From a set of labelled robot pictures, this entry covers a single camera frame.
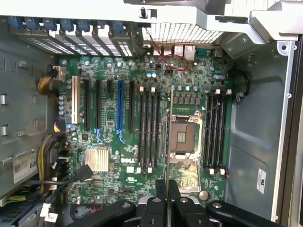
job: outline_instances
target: metal bracket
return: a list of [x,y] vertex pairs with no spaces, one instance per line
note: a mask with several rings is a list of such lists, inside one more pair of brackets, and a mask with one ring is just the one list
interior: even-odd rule
[[268,10],[251,11],[249,24],[266,43],[298,40],[303,34],[303,2],[279,1]]

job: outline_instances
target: heatsink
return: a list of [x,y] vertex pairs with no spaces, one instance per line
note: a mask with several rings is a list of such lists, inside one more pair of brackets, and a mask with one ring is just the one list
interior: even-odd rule
[[107,173],[109,165],[108,149],[87,149],[85,164],[89,165],[94,173]]

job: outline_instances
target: barcode label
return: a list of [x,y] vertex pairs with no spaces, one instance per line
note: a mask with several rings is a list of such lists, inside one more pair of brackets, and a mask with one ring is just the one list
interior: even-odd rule
[[37,170],[36,153],[29,153],[13,160],[14,183],[17,183]]
[[259,169],[258,179],[257,179],[257,190],[264,194],[265,190],[265,181],[266,181],[266,172],[262,169]]

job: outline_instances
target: ventilation grille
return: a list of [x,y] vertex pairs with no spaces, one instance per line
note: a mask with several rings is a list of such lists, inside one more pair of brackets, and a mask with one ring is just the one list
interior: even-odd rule
[[156,23],[143,28],[144,40],[159,43],[212,44],[223,32],[206,31],[194,24]]
[[107,149],[87,149],[85,151],[85,164],[89,165],[94,173],[107,173],[109,151]]

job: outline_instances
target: white label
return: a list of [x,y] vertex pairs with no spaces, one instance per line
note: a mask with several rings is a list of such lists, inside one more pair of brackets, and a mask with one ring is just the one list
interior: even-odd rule
[[58,214],[48,213],[48,216],[45,217],[44,221],[55,223],[57,220]]
[[257,179],[257,189],[262,194],[264,194],[264,190],[265,190],[265,181],[266,181],[266,172],[264,172],[262,169],[259,169],[258,179]]
[[14,183],[17,183],[37,170],[36,153],[29,153],[13,160]]

